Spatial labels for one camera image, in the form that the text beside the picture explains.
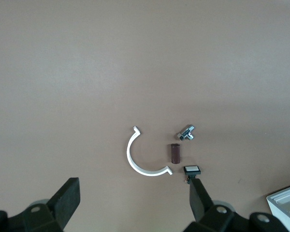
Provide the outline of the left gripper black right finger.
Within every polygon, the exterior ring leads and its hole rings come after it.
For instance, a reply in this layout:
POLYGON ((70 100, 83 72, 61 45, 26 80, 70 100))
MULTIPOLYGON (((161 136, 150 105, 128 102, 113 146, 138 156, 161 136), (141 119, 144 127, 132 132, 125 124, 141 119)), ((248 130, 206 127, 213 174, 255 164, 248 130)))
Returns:
POLYGON ((195 221, 186 232, 285 232, 282 222, 268 213, 255 212, 244 218, 229 207, 215 204, 200 179, 189 185, 189 203, 195 221))

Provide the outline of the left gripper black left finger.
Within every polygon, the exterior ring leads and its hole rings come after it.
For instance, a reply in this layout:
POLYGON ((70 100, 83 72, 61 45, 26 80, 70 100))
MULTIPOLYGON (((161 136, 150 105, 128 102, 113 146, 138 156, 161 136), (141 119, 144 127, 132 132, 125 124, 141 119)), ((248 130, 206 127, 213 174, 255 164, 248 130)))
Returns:
POLYGON ((79 178, 69 178, 50 199, 35 201, 13 217, 0 210, 0 232, 62 232, 79 204, 79 178))

